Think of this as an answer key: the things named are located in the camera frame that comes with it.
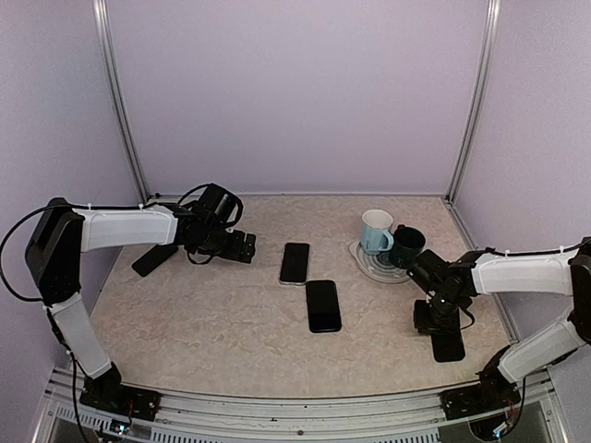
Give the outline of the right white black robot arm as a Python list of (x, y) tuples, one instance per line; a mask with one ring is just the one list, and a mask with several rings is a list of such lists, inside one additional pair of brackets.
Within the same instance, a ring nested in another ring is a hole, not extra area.
[(590, 342), (590, 240), (549, 251), (469, 251), (454, 262), (431, 250), (420, 253), (407, 270), (426, 294), (415, 303), (413, 321), (420, 334), (459, 337), (459, 315), (473, 298), (495, 293), (556, 293), (573, 306), (545, 328), (511, 345), (488, 362), (472, 393), (475, 405), (494, 408), (516, 383), (554, 364)]

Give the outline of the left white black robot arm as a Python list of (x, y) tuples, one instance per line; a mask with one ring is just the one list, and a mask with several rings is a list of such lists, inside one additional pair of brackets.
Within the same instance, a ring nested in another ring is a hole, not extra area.
[(85, 375), (95, 379), (94, 397), (112, 411), (129, 401), (125, 384), (113, 376), (115, 366), (100, 345), (80, 295), (82, 254), (129, 245), (182, 246), (190, 254), (248, 263), (255, 255), (256, 237), (235, 228), (228, 218), (240, 216), (236, 202), (227, 211), (197, 202), (154, 204), (130, 208), (78, 206), (53, 198), (25, 250), (31, 277), (51, 319)]

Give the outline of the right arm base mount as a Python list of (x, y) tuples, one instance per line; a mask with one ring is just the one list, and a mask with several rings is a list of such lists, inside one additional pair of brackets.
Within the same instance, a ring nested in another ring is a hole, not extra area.
[(441, 405), (447, 420), (455, 420), (496, 411), (521, 401), (515, 384), (504, 381), (484, 381), (457, 389), (447, 389), (440, 394)]

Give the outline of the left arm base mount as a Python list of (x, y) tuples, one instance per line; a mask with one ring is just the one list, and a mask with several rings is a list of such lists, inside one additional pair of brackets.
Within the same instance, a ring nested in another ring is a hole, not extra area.
[(80, 402), (97, 410), (153, 422), (162, 394), (151, 389), (132, 387), (122, 383), (115, 364), (104, 374), (84, 377)]

